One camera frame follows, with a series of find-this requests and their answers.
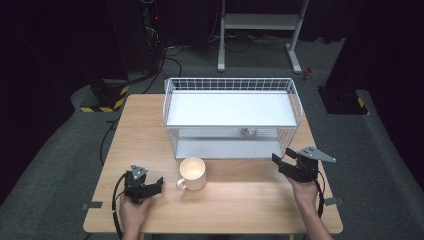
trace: human hand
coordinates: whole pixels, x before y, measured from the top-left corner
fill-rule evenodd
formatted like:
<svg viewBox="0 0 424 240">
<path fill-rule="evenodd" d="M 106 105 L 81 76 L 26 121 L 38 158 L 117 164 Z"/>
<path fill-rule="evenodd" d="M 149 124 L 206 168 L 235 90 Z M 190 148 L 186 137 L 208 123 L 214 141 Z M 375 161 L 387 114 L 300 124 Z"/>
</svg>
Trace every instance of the human hand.
<svg viewBox="0 0 424 240">
<path fill-rule="evenodd" d="M 293 195 L 297 205 L 315 208 L 318 188 L 315 182 L 301 183 L 287 177 L 293 187 Z"/>
<path fill-rule="evenodd" d="M 151 198 L 146 198 L 143 203 L 135 204 L 131 198 L 121 195 L 119 216 L 124 227 L 123 239 L 139 239 L 141 226 L 146 220 L 151 201 Z"/>
</svg>

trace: equipment stand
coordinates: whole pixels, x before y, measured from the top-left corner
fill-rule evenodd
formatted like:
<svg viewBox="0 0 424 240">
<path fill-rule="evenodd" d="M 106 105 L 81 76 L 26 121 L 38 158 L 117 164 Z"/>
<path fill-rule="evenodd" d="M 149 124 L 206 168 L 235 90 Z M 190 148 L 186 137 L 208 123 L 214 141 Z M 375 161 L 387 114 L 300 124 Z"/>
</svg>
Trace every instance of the equipment stand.
<svg viewBox="0 0 424 240">
<path fill-rule="evenodd" d="M 225 0 L 222 0 L 220 44 L 218 53 L 218 71 L 225 71 L 225 29 L 263 29 L 291 30 L 292 41 L 286 44 L 286 49 L 296 74 L 302 73 L 294 48 L 305 17 L 309 0 L 303 0 L 299 14 L 231 14 L 225 13 Z"/>
</svg>

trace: mug handle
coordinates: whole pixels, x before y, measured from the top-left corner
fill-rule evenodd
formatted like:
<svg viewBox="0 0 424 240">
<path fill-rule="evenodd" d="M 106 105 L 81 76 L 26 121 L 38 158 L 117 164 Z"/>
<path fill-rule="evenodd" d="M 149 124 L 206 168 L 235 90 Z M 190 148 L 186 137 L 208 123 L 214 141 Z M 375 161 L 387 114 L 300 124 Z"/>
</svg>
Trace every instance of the mug handle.
<svg viewBox="0 0 424 240">
<path fill-rule="evenodd" d="M 187 186 L 184 184 L 184 182 L 185 182 L 184 178 L 181 178 L 180 180 L 178 180 L 176 184 L 177 188 L 180 190 L 186 189 Z"/>
</svg>

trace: metal bracket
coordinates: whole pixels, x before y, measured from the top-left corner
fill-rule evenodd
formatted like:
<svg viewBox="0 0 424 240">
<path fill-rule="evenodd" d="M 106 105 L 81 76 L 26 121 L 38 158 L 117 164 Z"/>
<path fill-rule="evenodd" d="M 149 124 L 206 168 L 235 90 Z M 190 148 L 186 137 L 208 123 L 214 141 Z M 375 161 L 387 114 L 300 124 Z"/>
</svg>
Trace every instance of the metal bracket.
<svg viewBox="0 0 424 240">
<path fill-rule="evenodd" d="M 141 178 L 143 175 L 145 175 L 148 172 L 146 168 L 142 168 L 134 164 L 131 164 L 131 171 L 132 171 L 134 180 Z"/>
<path fill-rule="evenodd" d="M 325 162 L 331 162 L 336 163 L 336 159 L 333 157 L 330 157 L 329 155 L 325 154 L 324 152 L 321 152 L 320 150 L 316 149 L 315 147 L 306 147 L 297 153 L 299 155 L 302 155 L 304 157 L 314 159 L 314 160 L 321 160 Z"/>
</svg>

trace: yellow and black hazard tape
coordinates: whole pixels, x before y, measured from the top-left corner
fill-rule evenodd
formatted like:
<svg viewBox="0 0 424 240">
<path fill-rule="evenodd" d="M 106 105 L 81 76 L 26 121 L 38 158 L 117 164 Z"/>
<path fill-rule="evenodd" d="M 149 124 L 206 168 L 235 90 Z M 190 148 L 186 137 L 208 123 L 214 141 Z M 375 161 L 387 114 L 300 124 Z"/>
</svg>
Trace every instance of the yellow and black hazard tape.
<svg viewBox="0 0 424 240">
<path fill-rule="evenodd" d="M 115 112 L 118 111 L 124 103 L 125 95 L 128 92 L 129 86 L 125 86 L 119 90 L 116 100 L 107 106 L 80 106 L 82 112 Z"/>
</svg>

